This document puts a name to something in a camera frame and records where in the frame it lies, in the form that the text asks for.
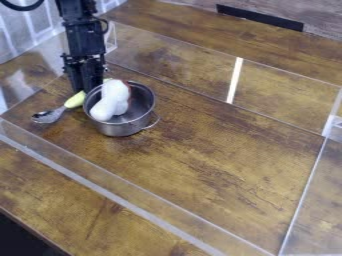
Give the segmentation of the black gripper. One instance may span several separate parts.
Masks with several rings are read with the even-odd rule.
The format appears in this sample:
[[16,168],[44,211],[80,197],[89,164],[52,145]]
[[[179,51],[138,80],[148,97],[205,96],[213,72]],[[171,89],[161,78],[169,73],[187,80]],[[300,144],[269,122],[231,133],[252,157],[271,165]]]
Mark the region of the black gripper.
[[[64,71],[66,72],[74,93],[82,89],[89,92],[102,84],[104,79],[104,35],[108,22],[100,18],[65,20],[68,54],[62,54]],[[76,65],[86,63],[81,71]]]

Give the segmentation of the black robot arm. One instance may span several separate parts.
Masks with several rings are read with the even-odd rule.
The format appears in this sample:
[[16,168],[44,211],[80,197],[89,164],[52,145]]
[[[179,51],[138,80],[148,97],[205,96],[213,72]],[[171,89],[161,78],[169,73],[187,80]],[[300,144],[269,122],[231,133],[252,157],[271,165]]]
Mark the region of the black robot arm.
[[62,71],[74,92],[88,93],[102,83],[108,22],[93,16],[94,0],[54,0],[65,28],[68,52],[61,55]]

